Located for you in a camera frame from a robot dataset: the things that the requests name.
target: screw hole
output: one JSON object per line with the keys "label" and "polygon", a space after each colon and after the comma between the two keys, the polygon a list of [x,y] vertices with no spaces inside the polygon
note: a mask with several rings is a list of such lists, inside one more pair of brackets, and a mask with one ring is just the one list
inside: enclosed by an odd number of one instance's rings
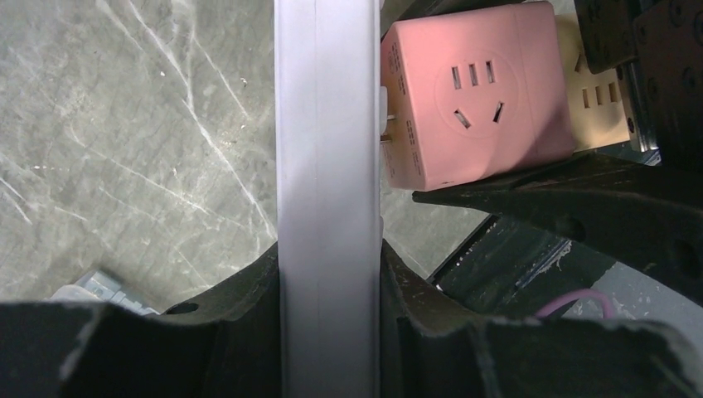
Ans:
{"label": "screw hole", "polygon": [[703,267],[693,246],[683,240],[674,240],[671,253],[682,274],[691,279],[701,278]]}
{"label": "screw hole", "polygon": [[653,78],[647,82],[647,92],[649,93],[649,98],[652,101],[659,100],[659,88],[657,87],[657,81]]}
{"label": "screw hole", "polygon": [[693,70],[691,68],[686,68],[683,71],[682,78],[686,93],[688,95],[695,95],[698,84],[696,83],[696,75],[693,73]]}
{"label": "screw hole", "polygon": [[630,43],[630,33],[627,31],[623,33],[623,46],[626,51],[631,51],[633,48],[632,43]]}
{"label": "screw hole", "polygon": [[681,3],[682,0],[670,0],[669,2],[669,19],[674,27],[680,27],[686,22]]}
{"label": "screw hole", "polygon": [[196,303],[180,303],[176,304],[173,307],[169,308],[166,311],[166,314],[168,315],[178,315],[180,313],[193,313],[195,312],[200,306]]}
{"label": "screw hole", "polygon": [[577,242],[586,240],[586,228],[581,221],[572,216],[563,216],[556,220],[556,233]]}
{"label": "screw hole", "polygon": [[640,26],[637,28],[637,33],[638,41],[641,44],[647,44],[647,29],[644,26]]}

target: cable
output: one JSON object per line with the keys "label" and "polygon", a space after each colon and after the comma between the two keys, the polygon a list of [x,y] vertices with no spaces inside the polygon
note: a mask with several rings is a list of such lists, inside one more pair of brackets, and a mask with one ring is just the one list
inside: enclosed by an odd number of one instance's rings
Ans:
{"label": "cable", "polygon": [[610,298],[593,289],[579,289],[573,292],[561,295],[554,300],[550,301],[546,306],[542,307],[541,310],[537,311],[535,314],[538,318],[546,318],[550,316],[554,311],[559,308],[564,307],[568,303],[572,303],[581,299],[594,299],[600,303],[600,308],[603,310],[603,319],[609,319],[613,317],[614,309],[613,304],[610,302]]}

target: socket holes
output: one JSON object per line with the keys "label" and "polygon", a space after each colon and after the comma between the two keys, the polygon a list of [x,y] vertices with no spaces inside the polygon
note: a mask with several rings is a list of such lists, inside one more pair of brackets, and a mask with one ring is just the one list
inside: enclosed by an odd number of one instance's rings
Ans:
{"label": "socket holes", "polygon": [[476,65],[471,64],[468,66],[468,73],[471,75],[471,85],[478,85],[478,75],[476,74]]}
{"label": "socket holes", "polygon": [[589,104],[589,91],[588,89],[583,89],[581,90],[581,92],[584,95],[584,108],[588,109],[591,107],[591,105]]}
{"label": "socket holes", "polygon": [[596,104],[598,104],[598,105],[602,105],[602,104],[603,104],[603,95],[602,95],[601,92],[600,92],[600,86],[599,86],[599,85],[596,85],[596,86],[595,86],[595,102],[596,102]]}
{"label": "socket holes", "polygon": [[459,77],[459,68],[452,66],[452,78],[454,79],[454,89],[461,89],[461,78]]}
{"label": "socket holes", "polygon": [[493,75],[493,63],[491,61],[486,62],[486,71],[488,72],[488,84],[496,81],[496,77]]}
{"label": "socket holes", "polygon": [[610,93],[610,102],[620,101],[618,97],[618,87],[615,85],[615,82],[608,85],[608,92]]}
{"label": "socket holes", "polygon": [[498,121],[501,118],[501,113],[503,111],[503,103],[498,102],[498,106],[496,107],[496,114],[493,115],[493,123],[498,123]]}
{"label": "socket holes", "polygon": [[471,124],[468,122],[468,119],[466,119],[466,116],[464,116],[462,114],[461,110],[459,110],[459,109],[455,110],[454,116],[456,116],[459,123],[461,123],[465,129],[468,129],[469,127],[471,127]]}

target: metal plate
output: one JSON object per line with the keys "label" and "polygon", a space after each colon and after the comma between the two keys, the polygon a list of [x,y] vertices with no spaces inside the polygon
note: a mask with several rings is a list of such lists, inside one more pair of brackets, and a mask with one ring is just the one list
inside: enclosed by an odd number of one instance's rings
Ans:
{"label": "metal plate", "polygon": [[[656,164],[656,152],[619,143],[598,148],[638,163]],[[442,263],[429,282],[477,313],[523,317],[554,297],[589,288],[615,260],[510,217],[488,217]]]}
{"label": "metal plate", "polygon": [[635,59],[631,22],[639,12],[633,0],[575,0],[586,60],[592,73]]}
{"label": "metal plate", "polygon": [[381,390],[418,397],[700,396],[693,347],[656,323],[509,320],[445,297],[384,245]]}
{"label": "metal plate", "polygon": [[415,201],[512,216],[578,241],[703,303],[701,176],[595,153]]}
{"label": "metal plate", "polygon": [[659,2],[635,28],[662,163],[703,173],[703,2]]}
{"label": "metal plate", "polygon": [[642,66],[639,61],[633,61],[618,66],[617,72],[632,149],[646,152],[659,148],[652,118],[647,110],[647,89],[642,77]]}

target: black metal bracket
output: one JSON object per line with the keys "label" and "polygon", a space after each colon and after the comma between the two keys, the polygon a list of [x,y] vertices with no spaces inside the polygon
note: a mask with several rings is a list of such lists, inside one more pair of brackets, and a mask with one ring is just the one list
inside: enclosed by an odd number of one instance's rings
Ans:
{"label": "black metal bracket", "polygon": [[658,2],[634,28],[662,163],[703,174],[703,1]]}
{"label": "black metal bracket", "polygon": [[601,73],[637,55],[632,29],[640,13],[638,0],[575,0],[586,60]]}
{"label": "black metal bracket", "polygon": [[613,262],[548,231],[490,216],[428,281],[476,313],[521,318],[554,297],[590,288]]}
{"label": "black metal bracket", "polygon": [[[162,316],[112,304],[2,304],[0,391],[281,396],[276,259],[274,246]],[[668,326],[481,316],[385,242],[379,300],[384,397],[701,396],[697,358]]]}
{"label": "black metal bracket", "polygon": [[596,153],[434,192],[421,203],[511,216],[583,243],[703,303],[703,184]]}

